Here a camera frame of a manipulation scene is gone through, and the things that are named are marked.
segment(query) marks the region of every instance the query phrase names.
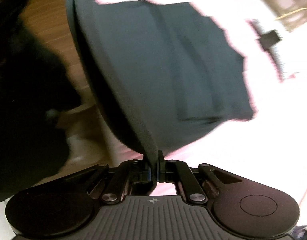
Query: round black pad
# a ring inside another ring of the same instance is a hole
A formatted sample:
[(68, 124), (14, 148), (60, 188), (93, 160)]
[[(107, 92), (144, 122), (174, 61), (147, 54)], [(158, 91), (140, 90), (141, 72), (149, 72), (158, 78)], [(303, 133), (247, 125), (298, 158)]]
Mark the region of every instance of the round black pad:
[(249, 180), (224, 188), (215, 199), (212, 212), (231, 232), (268, 239), (289, 232), (297, 223), (298, 204), (282, 191)]
[(93, 214), (92, 199), (74, 187), (65, 185), (53, 192), (32, 189), (16, 194), (6, 206), (7, 220), (17, 234), (62, 236), (80, 228)]
[(263, 195), (251, 195), (244, 197), (240, 201), (241, 209), (249, 215), (265, 217), (273, 214), (277, 210), (276, 202)]

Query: small logo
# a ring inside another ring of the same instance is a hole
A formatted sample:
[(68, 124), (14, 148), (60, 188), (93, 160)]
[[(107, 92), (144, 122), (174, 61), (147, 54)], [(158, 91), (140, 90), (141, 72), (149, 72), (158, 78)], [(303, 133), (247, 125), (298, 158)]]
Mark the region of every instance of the small logo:
[(156, 198), (151, 198), (149, 199), (149, 201), (152, 203), (152, 204), (155, 204), (157, 201), (159, 201), (158, 199)]

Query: gold trim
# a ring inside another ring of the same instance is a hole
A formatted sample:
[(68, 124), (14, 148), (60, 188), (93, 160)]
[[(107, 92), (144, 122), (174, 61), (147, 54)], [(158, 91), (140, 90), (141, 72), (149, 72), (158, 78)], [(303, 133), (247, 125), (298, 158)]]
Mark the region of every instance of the gold trim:
[(297, 10), (292, 11), (292, 12), (290, 12), (290, 13), (286, 13), (286, 14), (284, 14), (284, 15), (281, 15), (280, 17), (277, 17), (277, 18), (275, 19), (275, 21), (280, 20), (280, 19), (282, 19), (282, 18), (285, 18), (285, 17), (287, 17), (287, 16), (289, 16), (289, 15), (292, 15), (292, 14), (294, 14), (294, 13), (296, 13), (296, 12), (303, 11), (303, 10), (307, 10), (307, 8), (300, 8), (300, 9), (297, 9)]

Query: ribbed rubber surface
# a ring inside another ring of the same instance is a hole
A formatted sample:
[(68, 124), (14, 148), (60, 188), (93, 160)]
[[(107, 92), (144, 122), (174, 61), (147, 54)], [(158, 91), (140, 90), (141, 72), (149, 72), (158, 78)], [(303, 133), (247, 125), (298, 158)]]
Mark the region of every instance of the ribbed rubber surface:
[[(63, 240), (238, 240), (220, 228), (203, 207), (180, 196), (127, 196), (104, 206), (96, 218)], [(285, 236), (281, 240), (292, 240)]]

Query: wooden floor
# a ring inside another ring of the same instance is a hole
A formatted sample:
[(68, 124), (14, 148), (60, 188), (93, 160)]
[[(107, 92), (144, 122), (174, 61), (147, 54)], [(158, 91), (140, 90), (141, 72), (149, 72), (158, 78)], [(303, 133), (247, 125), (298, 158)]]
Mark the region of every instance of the wooden floor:
[(87, 80), (69, 31), (65, 0), (30, 0), (22, 17), (26, 25), (65, 60), (74, 86), (84, 88)]
[(70, 159), (57, 176), (42, 182), (97, 163), (111, 164), (97, 108), (91, 107), (94, 105), (94, 98), (70, 34), (65, 0), (30, 0), (22, 13), (22, 18), (40, 40), (64, 60), (68, 78), (82, 96), (83, 106), (80, 109), (86, 109), (82, 111), (75, 109), (75, 113), (65, 114), (63, 123), (67, 129), (67, 139), (71, 148)]

